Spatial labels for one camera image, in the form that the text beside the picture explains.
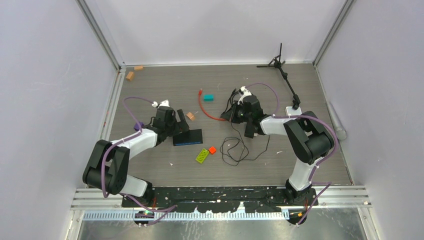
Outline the black network switch box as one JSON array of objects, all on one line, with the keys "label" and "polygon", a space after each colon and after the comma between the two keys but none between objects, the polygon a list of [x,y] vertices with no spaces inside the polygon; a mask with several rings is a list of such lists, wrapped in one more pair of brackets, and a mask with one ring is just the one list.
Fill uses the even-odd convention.
[{"label": "black network switch box", "polygon": [[191,129],[172,137],[173,146],[203,144],[202,129]]}]

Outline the black power adapter with cord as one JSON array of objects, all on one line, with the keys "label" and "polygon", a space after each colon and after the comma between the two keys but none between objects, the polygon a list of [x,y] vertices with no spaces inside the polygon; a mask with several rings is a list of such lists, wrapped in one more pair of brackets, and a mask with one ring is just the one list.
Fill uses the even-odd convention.
[{"label": "black power adapter with cord", "polygon": [[223,139],[221,146],[219,147],[219,153],[221,160],[231,167],[237,167],[243,162],[254,162],[259,159],[264,153],[268,151],[270,144],[270,137],[266,140],[265,149],[261,151],[257,156],[250,156],[250,149],[244,141],[241,132],[230,124],[231,129],[236,132],[235,136],[227,136]]}]

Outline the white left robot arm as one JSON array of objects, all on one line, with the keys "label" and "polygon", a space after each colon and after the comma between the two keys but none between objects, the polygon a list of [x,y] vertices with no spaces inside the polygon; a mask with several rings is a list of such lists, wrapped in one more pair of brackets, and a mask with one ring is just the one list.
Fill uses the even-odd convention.
[{"label": "white left robot arm", "polygon": [[134,196],[141,207],[153,202],[151,183],[128,174],[129,161],[145,150],[152,149],[168,137],[186,133],[190,129],[182,109],[159,106],[151,123],[139,131],[115,141],[101,139],[96,142],[82,181],[100,189],[105,195],[125,194]]}]

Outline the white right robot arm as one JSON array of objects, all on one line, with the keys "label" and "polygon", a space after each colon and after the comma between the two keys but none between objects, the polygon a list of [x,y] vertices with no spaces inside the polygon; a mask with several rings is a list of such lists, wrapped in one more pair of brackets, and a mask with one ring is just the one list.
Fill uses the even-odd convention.
[{"label": "white right robot arm", "polygon": [[312,187],[312,178],[321,162],[338,148],[337,137],[312,111],[277,117],[265,114],[255,95],[231,95],[221,118],[230,124],[245,124],[244,137],[282,135],[288,137],[296,156],[291,176],[285,183],[284,195],[291,205],[299,205]]}]

